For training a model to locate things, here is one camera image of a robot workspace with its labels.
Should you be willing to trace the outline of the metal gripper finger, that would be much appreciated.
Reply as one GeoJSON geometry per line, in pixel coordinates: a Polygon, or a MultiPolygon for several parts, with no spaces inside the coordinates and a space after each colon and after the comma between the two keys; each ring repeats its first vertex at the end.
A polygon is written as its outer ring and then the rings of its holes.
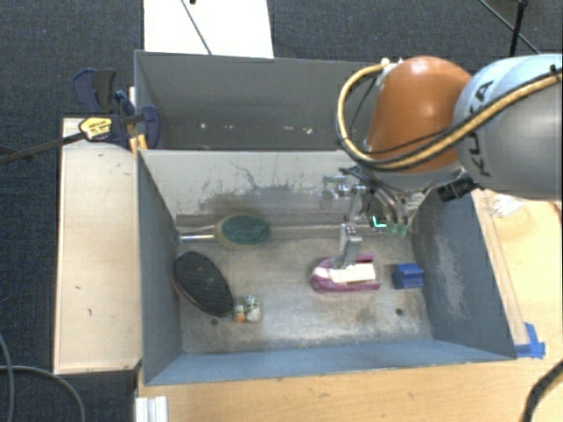
{"type": "Polygon", "coordinates": [[[323,189],[318,195],[318,203],[321,209],[329,209],[335,201],[347,199],[352,194],[347,176],[343,174],[325,175],[322,178],[322,185],[323,189]]]}
{"type": "Polygon", "coordinates": [[[346,268],[356,263],[359,254],[362,237],[352,225],[342,224],[340,227],[339,252],[337,255],[337,267],[346,268]]]}

